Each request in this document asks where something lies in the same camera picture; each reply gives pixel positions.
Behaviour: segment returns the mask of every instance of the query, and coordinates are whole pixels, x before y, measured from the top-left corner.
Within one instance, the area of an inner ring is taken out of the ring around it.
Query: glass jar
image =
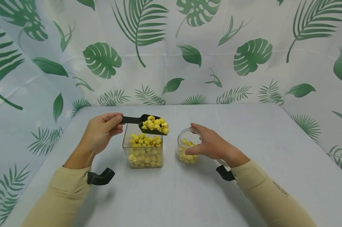
[[[201,144],[202,138],[199,131],[193,128],[183,129],[177,138],[176,156],[185,164],[197,163],[198,155],[185,155],[185,150]]]
[[[141,146],[132,146],[132,142],[135,142],[134,144],[137,145],[141,144]],[[133,169],[163,167],[163,137],[143,134],[137,124],[126,125],[123,150],[125,151],[130,167]]]

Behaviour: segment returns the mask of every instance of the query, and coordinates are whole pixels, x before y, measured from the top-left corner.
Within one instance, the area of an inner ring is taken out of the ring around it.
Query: tabletop
[[[17,227],[45,191],[54,171],[77,146],[92,117],[106,112],[164,117],[160,169],[131,169],[122,149],[124,132],[94,160],[98,174],[116,173],[104,186],[92,186],[76,227],[265,226],[235,181],[224,181],[215,160],[201,157],[185,166],[176,159],[178,134],[191,122],[216,131],[259,164],[292,195],[319,227],[342,227],[342,170],[274,104],[85,107],[73,117],[20,201],[4,223]]]

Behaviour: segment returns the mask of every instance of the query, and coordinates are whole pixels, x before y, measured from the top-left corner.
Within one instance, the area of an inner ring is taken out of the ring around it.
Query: person's right hand
[[[230,167],[250,161],[238,148],[221,138],[215,131],[194,123],[191,127],[200,132],[202,142],[199,146],[188,148],[185,151],[186,155],[205,155],[211,159],[222,159]]]

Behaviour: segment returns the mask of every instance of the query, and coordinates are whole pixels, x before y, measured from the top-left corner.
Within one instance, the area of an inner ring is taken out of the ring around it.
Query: fabric backdrop
[[[0,0],[0,225],[81,107],[236,102],[342,169],[342,0]]]

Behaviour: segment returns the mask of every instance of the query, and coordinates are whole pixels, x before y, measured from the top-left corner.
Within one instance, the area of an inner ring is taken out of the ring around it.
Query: black clip
[[[101,175],[97,175],[95,172],[88,172],[88,184],[105,185],[108,184],[114,177],[115,172],[109,168],[106,168]]]
[[[235,177],[233,173],[230,171],[226,171],[225,167],[223,165],[216,168],[216,172],[219,173],[222,179],[226,181],[233,181],[235,180]]]

